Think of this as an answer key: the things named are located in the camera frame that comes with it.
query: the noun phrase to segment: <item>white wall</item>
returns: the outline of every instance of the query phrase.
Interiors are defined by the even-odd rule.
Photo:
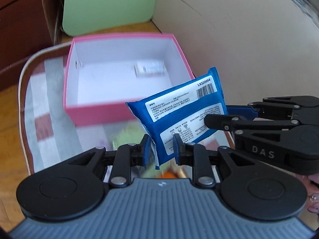
[[[217,66],[228,104],[319,96],[319,29],[291,0],[157,0],[196,76]]]

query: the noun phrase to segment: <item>barcode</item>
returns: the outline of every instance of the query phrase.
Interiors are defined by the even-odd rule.
[[[213,90],[213,85],[211,83],[203,86],[202,88],[198,89],[197,90],[197,97],[198,99],[208,95],[208,94],[211,94],[213,93],[214,90]]]

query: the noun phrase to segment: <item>ring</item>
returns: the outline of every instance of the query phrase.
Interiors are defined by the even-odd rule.
[[[314,202],[315,200],[317,200],[317,197],[315,195],[311,195],[310,196],[310,201]]]

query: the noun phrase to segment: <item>orange object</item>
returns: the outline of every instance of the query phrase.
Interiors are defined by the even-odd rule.
[[[162,175],[156,176],[157,179],[176,179],[176,175],[170,171],[163,173]]]

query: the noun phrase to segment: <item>printed icon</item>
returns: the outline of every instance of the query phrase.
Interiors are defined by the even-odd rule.
[[[167,183],[162,181],[162,182],[159,182],[158,185],[161,187],[165,187],[167,185]]]

